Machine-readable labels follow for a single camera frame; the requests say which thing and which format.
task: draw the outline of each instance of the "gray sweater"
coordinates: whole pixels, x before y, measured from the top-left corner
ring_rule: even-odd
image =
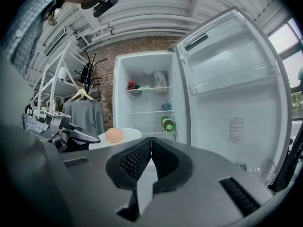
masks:
[[[105,133],[101,104],[96,100],[76,101],[69,99],[62,113],[71,116],[71,122],[92,133]]]

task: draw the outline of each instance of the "hanger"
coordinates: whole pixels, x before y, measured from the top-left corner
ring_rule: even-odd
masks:
[[[87,95],[86,91],[85,91],[84,89],[82,89],[82,88],[76,93],[75,96],[72,97],[72,99],[77,98],[80,94],[82,94],[83,96],[87,97],[87,98],[90,99],[90,100],[93,100],[93,98],[92,98],[91,96]]]

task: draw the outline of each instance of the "refrigerator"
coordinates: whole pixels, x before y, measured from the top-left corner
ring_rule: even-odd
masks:
[[[165,75],[165,88],[155,87],[155,72]],[[144,89],[127,90],[130,80]],[[164,111],[166,103],[172,108]],[[116,58],[114,127],[215,152],[264,185],[274,181],[288,151],[291,109],[281,59],[238,7],[211,18],[171,51]],[[174,134],[163,130],[163,116],[174,122]]]

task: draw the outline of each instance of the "egg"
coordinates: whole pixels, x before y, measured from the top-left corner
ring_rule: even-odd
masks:
[[[118,128],[112,128],[106,131],[105,133],[105,139],[107,139],[109,142],[117,143],[124,138],[124,133],[121,129]]]

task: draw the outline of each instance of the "brick wall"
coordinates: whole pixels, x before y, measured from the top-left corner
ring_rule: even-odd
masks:
[[[93,83],[100,82],[97,87],[101,92],[101,105],[106,129],[113,127],[112,96],[116,56],[134,52],[168,50],[169,46],[179,39],[180,37],[175,36],[148,36],[123,40],[98,48],[98,51],[95,52],[95,62],[104,58],[107,58],[107,61],[97,64],[94,68],[93,78],[102,77],[102,79],[94,80]]]

